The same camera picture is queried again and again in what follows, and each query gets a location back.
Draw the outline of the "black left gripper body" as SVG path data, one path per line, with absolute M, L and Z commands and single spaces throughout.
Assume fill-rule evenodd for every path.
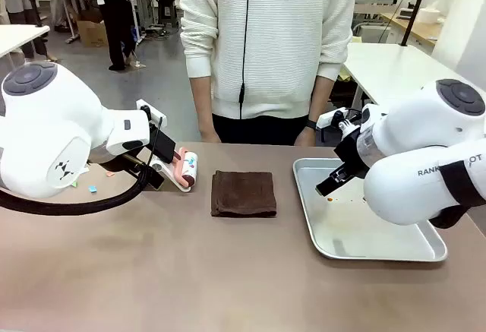
M 137 157 L 143 149 L 144 146 L 134 148 L 121 155 L 113 155 L 105 147 L 99 146 L 90 151 L 89 163 L 98 164 L 110 172 L 125 171 L 136 175 L 143 168 L 148 167 L 143 160 Z

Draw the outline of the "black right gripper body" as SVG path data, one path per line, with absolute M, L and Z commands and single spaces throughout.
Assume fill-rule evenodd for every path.
M 369 171 L 369 167 L 362 161 L 358 153 L 358 137 L 360 135 L 360 129 L 354 129 L 350 134 L 347 134 L 334 152 L 341 159 L 342 162 L 353 162 L 357 165 L 356 176 L 359 179 L 364 179 Z

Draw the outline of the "person's left hand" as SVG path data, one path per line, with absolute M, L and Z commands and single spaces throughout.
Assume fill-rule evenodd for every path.
M 316 131 L 305 127 L 295 140 L 294 145 L 299 147 L 313 147 L 316 144 Z

